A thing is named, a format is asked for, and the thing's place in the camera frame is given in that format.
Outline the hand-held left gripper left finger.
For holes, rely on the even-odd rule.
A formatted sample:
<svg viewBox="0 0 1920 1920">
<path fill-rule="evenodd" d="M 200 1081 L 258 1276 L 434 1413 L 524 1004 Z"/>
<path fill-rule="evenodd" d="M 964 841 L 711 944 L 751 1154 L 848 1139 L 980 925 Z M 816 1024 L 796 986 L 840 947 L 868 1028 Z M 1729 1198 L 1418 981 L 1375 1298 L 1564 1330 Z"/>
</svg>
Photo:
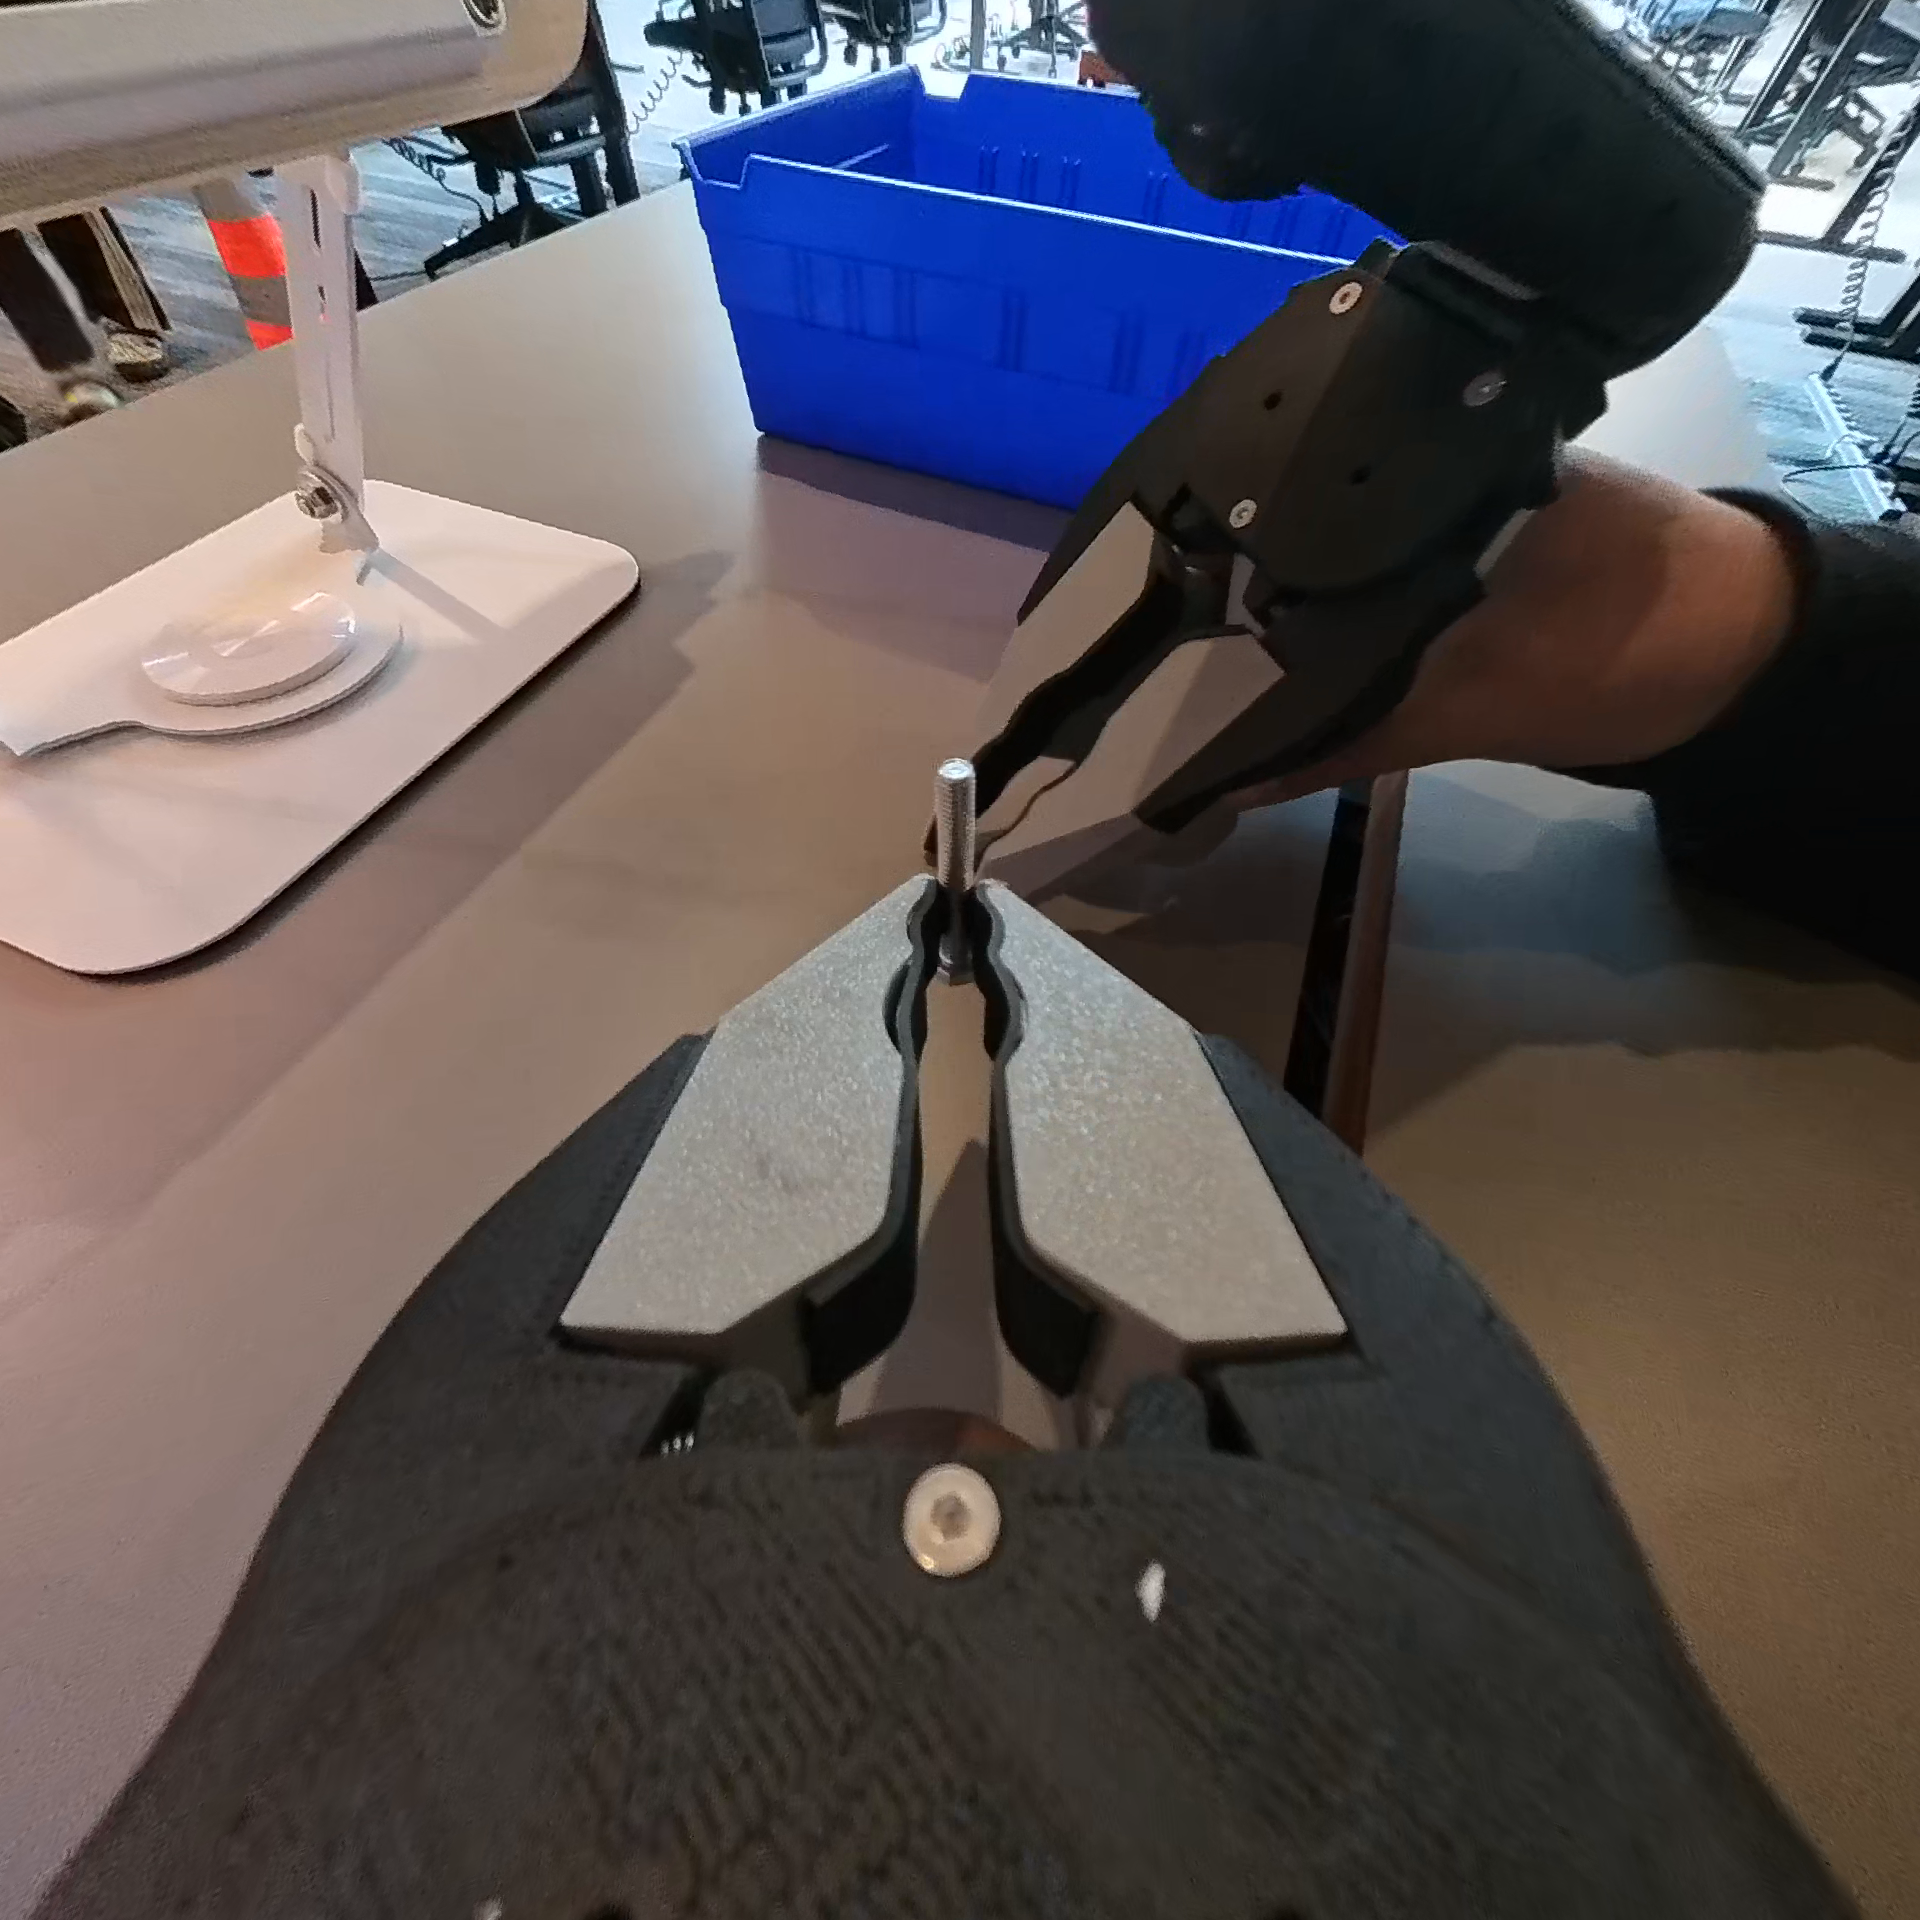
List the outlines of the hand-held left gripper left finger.
<svg viewBox="0 0 1920 1920">
<path fill-rule="evenodd" d="M 907 881 L 719 1019 L 562 1307 L 570 1340 L 755 1370 L 799 1405 L 894 1341 L 947 922 L 939 883 Z"/>
</svg>

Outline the white desk stand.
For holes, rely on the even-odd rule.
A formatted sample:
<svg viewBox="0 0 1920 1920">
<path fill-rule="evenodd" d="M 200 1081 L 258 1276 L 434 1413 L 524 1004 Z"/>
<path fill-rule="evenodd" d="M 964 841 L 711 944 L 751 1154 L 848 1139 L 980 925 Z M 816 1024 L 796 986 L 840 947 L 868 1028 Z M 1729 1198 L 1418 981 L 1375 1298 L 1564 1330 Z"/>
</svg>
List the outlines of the white desk stand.
<svg viewBox="0 0 1920 1920">
<path fill-rule="evenodd" d="M 4 947 L 55 970 L 226 940 L 640 587 L 618 544 L 369 477 L 355 148 L 274 166 L 294 489 L 4 643 Z"/>
</svg>

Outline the group of black office chairs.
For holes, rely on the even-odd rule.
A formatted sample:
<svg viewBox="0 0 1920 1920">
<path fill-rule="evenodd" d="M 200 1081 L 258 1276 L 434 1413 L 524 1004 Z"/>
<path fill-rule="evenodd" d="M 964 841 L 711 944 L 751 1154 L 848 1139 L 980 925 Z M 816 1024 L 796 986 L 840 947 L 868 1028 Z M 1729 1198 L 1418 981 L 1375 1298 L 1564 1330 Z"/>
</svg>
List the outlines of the group of black office chairs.
<svg viewBox="0 0 1920 1920">
<path fill-rule="evenodd" d="M 360 150 L 369 289 L 425 281 L 684 178 L 681 141 L 732 115 L 915 66 L 1070 82 L 1084 4 L 590 4 L 580 62 L 534 105 Z"/>
</svg>

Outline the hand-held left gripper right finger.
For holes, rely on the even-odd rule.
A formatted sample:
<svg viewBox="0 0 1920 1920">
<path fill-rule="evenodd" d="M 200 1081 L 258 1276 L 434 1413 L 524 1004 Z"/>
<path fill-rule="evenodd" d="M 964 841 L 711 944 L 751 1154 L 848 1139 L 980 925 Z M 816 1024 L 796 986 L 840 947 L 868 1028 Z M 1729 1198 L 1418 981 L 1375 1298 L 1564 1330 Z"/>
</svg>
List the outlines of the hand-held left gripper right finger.
<svg viewBox="0 0 1920 1920">
<path fill-rule="evenodd" d="M 1350 1347 L 1208 1037 L 1014 888 L 971 908 L 961 1409 L 1087 1445 L 1145 1379 Z"/>
</svg>

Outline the blue plastic bin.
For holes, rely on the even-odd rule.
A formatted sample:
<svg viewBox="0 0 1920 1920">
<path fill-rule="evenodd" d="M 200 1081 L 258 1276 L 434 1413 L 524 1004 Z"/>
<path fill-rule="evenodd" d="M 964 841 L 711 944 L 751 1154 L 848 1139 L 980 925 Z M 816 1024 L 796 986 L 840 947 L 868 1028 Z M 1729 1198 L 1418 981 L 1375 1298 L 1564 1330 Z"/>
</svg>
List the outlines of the blue plastic bin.
<svg viewBox="0 0 1920 1920">
<path fill-rule="evenodd" d="M 1072 509 L 1304 281 L 1401 237 L 1219 202 L 1111 90 L 918 69 L 679 144 L 766 436 Z"/>
</svg>

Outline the silver bolt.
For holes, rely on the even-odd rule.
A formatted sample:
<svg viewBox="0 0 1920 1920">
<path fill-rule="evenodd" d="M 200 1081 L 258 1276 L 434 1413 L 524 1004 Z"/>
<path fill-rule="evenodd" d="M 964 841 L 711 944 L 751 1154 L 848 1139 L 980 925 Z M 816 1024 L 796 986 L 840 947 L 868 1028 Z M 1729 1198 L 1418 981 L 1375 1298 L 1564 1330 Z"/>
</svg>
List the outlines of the silver bolt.
<svg viewBox="0 0 1920 1920">
<path fill-rule="evenodd" d="M 932 870 L 944 897 L 939 972 L 962 986 L 971 981 L 969 901 L 976 888 L 976 769 L 971 760 L 947 756 L 932 786 Z"/>
</svg>

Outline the orange traffic cone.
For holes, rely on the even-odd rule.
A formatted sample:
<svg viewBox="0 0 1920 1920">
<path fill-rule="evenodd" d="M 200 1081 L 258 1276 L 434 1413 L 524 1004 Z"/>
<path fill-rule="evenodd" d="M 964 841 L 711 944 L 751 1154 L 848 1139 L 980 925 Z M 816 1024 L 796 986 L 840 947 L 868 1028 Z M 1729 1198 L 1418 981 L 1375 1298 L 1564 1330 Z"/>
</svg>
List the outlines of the orange traffic cone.
<svg viewBox="0 0 1920 1920">
<path fill-rule="evenodd" d="M 279 221 L 251 177 L 207 178 L 193 198 L 258 352 L 296 339 Z"/>
</svg>

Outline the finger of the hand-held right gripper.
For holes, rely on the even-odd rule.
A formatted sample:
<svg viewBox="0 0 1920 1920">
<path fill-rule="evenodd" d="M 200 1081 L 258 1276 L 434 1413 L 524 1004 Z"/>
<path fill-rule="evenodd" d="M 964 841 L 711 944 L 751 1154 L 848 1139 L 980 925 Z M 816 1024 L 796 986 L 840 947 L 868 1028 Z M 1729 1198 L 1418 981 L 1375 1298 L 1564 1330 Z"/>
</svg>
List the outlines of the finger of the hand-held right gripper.
<svg viewBox="0 0 1920 1920">
<path fill-rule="evenodd" d="M 993 674 L 1016 677 L 1016 746 L 1088 748 L 1094 723 L 1072 710 L 1090 702 L 1111 716 L 1176 645 L 1194 637 L 1194 553 L 1124 505 L 1026 611 Z M 976 746 L 994 729 L 978 713 Z"/>
<path fill-rule="evenodd" d="M 1020 748 L 1016 677 L 1003 667 L 976 746 L 976 866 L 1007 885 L 1068 885 L 1070 876 L 1134 858 L 1147 841 L 1144 802 L 1263 692 L 1263 643 L 1247 628 L 1185 641 L 1111 716 L 1090 702 L 1088 748 Z"/>
</svg>

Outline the person's right hand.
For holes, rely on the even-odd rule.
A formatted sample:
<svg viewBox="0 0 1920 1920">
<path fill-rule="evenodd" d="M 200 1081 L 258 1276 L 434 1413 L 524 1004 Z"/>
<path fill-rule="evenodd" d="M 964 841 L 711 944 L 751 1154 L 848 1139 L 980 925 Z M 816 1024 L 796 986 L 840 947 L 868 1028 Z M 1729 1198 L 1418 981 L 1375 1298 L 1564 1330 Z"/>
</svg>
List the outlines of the person's right hand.
<svg viewBox="0 0 1920 1920">
<path fill-rule="evenodd" d="M 1320 766 L 1244 789 L 1236 811 L 1452 761 L 1626 766 L 1731 709 L 1793 628 L 1802 515 L 1582 448 L 1556 481 L 1404 702 Z"/>
</svg>

